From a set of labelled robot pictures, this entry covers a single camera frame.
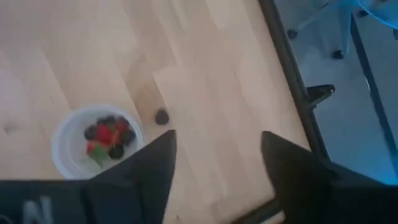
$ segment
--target wooden surface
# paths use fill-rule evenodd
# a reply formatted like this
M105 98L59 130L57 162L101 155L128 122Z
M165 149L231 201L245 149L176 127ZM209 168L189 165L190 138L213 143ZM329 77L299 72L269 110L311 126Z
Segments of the wooden surface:
M52 133L94 103L135 116L146 142L177 130L166 223L228 222L272 198L262 130L308 147L256 0L1 1L0 178L61 178Z

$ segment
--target floor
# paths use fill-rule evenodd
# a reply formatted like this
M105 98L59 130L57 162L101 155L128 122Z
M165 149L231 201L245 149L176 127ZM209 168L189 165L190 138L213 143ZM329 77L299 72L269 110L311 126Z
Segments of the floor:
M317 12L327 1L275 2L285 28L289 29ZM394 67L398 42L391 41L392 29L371 17L357 20L357 23L389 122L398 133L398 108L393 100L394 86L398 82ZM336 88L329 99L314 109L330 159L386 184L396 184L398 179L367 81L352 40L349 44L349 52L343 60L330 57L332 51L341 48L338 11L331 11L301 30L297 39L291 41L304 84L333 84Z
M1 1L0 178L62 178L52 133L95 103L131 113L146 143L177 130L166 223L224 223L272 198L262 130L308 148L256 0Z

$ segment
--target plastic bowl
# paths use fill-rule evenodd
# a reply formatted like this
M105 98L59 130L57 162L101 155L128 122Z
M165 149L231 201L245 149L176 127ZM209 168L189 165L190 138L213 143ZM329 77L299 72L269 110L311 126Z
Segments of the plastic bowl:
M136 139L129 147L125 147L122 159L107 159L103 167L100 167L86 155L87 140L83 133L88 126L95 124L98 118L107 115L123 116L128 120L136 132ZM133 155L144 145L144 141L138 124L128 113L110 105L95 105L70 114L52 136L51 145L52 160L65 178L89 179Z

